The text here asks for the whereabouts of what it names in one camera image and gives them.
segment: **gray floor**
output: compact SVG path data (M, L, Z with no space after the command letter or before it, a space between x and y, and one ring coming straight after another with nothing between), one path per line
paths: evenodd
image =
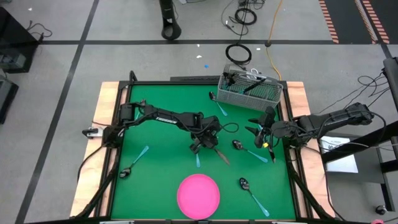
M229 0L188 5L175 2L183 29L180 39L236 39L220 22L220 14ZM267 38L278 2L267 0L257 12L258 22L249 28L244 39ZM43 23L53 31L48 40L79 40L92 3L93 0L13 0L4 7L26 27L29 20ZM233 15L235 8L236 4L226 10L224 20ZM99 0L88 39L161 40L160 22L158 1ZM318 1L285 0L273 37L330 40ZM228 63L225 47L223 44L84 46L25 222L68 218L76 190L76 172L87 144L81 130L90 125L101 82L127 80L130 70L135 71L139 80L219 75ZM253 54L248 68L276 77L264 45L247 47ZM398 55L398 45L389 45L389 49L392 55ZM6 123L0 126L0 178L6 180L0 183L1 223L15 222L75 52L76 45L40 46L29 73L9 75L20 89ZM244 52L236 49L231 53L236 58L245 57ZM356 81L359 76L378 76L385 59L379 45L273 45L270 53L284 80L304 82L313 113L359 88ZM356 101L372 102L374 97L368 98L371 92L366 90ZM328 111L338 110L348 102L344 100ZM385 117L388 123L398 119L388 93L371 110ZM381 125L375 119L369 126L344 127L339 131L362 135ZM388 161L393 155L383 151L383 158ZM397 185L397 174L389 176L391 185ZM380 217L374 213L374 206L382 204L379 185L330 177L330 192L336 209L349 220L370 222L398 216L390 213ZM398 202L398 192L394 192L394 199Z

